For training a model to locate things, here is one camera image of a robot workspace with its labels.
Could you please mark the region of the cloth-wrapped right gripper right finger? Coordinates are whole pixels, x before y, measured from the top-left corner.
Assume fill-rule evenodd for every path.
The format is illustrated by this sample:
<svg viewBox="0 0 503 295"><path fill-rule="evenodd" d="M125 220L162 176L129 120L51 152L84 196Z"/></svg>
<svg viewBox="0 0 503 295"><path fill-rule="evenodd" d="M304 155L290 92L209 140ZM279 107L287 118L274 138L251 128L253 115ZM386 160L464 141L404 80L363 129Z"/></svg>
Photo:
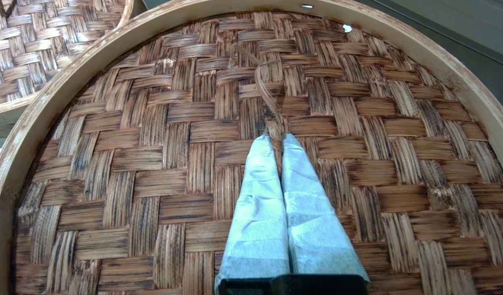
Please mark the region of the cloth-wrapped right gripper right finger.
<svg viewBox="0 0 503 295"><path fill-rule="evenodd" d="M281 186L288 219L291 270L304 275L357 275L370 279L305 149L283 137Z"/></svg>

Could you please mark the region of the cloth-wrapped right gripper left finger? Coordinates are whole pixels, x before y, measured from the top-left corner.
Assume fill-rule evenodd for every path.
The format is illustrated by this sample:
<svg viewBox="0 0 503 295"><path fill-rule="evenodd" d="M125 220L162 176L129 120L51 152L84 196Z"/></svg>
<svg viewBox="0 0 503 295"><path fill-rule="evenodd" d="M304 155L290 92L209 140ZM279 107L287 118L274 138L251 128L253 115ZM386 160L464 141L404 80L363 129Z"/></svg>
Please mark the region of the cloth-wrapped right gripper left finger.
<svg viewBox="0 0 503 295"><path fill-rule="evenodd" d="M215 293L228 279L270 279L290 273L288 226L283 190L270 136L256 138L227 237Z"/></svg>

